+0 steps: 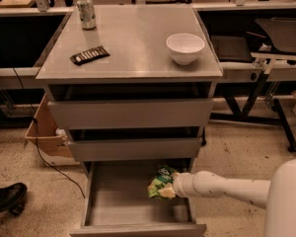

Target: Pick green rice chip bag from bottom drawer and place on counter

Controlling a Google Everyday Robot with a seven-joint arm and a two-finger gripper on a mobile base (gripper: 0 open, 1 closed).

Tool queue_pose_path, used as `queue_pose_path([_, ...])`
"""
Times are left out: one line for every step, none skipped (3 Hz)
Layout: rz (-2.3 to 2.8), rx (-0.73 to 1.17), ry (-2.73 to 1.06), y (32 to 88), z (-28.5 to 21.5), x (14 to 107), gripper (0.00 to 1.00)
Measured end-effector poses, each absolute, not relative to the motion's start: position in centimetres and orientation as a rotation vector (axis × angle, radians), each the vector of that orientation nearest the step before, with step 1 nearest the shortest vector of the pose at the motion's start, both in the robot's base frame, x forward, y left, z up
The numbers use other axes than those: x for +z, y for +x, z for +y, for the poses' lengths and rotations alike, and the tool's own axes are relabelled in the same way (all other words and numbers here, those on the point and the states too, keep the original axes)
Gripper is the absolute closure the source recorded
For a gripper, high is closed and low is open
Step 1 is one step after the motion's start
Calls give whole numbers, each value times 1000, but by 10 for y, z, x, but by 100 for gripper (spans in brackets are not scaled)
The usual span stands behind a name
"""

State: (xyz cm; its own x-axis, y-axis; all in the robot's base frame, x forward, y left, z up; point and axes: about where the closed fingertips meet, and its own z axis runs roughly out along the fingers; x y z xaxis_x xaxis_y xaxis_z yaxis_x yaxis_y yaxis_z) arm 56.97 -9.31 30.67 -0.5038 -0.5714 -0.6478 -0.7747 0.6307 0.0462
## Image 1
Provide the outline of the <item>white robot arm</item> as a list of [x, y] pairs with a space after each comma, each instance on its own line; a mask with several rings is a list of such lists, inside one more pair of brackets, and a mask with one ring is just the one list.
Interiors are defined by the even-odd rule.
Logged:
[[278, 167], [270, 181], [225, 178], [208, 171], [176, 173], [158, 194], [234, 198], [265, 209], [263, 237], [296, 237], [296, 159]]

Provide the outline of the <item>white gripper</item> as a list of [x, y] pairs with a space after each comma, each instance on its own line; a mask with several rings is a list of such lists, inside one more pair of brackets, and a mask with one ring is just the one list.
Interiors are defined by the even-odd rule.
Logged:
[[173, 187], [162, 188], [158, 193], [162, 198], [174, 198], [176, 194], [180, 198], [190, 198], [195, 195], [193, 175], [190, 173], [177, 174], [173, 182]]

